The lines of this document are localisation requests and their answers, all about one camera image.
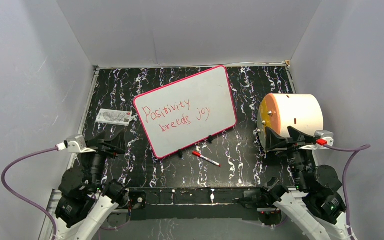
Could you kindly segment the pink framed whiteboard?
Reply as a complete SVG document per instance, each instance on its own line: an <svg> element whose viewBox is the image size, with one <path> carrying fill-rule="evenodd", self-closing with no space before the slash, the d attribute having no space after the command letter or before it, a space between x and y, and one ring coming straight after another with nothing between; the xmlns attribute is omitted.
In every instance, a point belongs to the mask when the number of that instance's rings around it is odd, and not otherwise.
<svg viewBox="0 0 384 240"><path fill-rule="evenodd" d="M223 65L140 94L133 105L158 159L237 124L228 71Z"/></svg>

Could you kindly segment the red whiteboard marker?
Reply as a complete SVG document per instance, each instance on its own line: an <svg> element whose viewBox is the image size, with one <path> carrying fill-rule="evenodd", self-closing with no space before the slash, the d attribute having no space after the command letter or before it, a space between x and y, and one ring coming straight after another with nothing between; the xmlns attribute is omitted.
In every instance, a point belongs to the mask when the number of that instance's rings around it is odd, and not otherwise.
<svg viewBox="0 0 384 240"><path fill-rule="evenodd" d="M208 157L205 157L204 155L202 155L202 157L199 157L199 158L202 159L202 160L205 160L205 161L207 161L207 162L209 162L209 163L211 163L211 164L213 164L213 165L215 165L217 167L221 167L220 163L218 163L218 162L216 162L216 161L214 161L214 160L212 160L212 159L210 159Z"/></svg>

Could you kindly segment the red marker cap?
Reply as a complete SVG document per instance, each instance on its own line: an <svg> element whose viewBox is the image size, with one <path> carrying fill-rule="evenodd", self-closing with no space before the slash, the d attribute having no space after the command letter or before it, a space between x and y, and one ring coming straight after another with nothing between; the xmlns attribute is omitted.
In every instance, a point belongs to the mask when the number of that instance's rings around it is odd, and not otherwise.
<svg viewBox="0 0 384 240"><path fill-rule="evenodd" d="M194 156L199 157L199 158L202 157L201 153L199 153L199 152L197 152L197 151L193 151L192 154L193 154Z"/></svg>

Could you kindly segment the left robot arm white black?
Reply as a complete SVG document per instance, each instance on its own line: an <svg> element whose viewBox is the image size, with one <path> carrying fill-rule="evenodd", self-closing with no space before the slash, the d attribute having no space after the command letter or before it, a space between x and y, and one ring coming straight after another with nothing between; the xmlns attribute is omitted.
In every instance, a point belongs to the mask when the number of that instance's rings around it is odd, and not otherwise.
<svg viewBox="0 0 384 240"><path fill-rule="evenodd" d="M126 153L125 131L113 136L102 132L88 140L82 134L73 135L57 148L76 154L81 166L69 168L62 176L53 239L91 240L116 208L124 208L131 202L123 183L116 179L103 182L107 159Z"/></svg>

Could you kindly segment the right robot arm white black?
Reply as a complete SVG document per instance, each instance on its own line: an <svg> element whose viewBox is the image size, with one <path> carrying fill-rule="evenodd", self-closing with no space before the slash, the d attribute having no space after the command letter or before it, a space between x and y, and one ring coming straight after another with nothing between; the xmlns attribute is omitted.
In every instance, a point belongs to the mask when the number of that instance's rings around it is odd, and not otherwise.
<svg viewBox="0 0 384 240"><path fill-rule="evenodd" d="M339 194L345 180L339 179L333 167L319 165L315 156L316 151L334 149L334 134L317 130L309 135L292 126L287 127L287 132L288 136L281 136L265 127L261 131L265 140L262 145L266 152L276 151L287 160L294 188L304 194L302 203L275 177L261 188L262 202L286 214L310 240L357 239L347 202Z"/></svg>

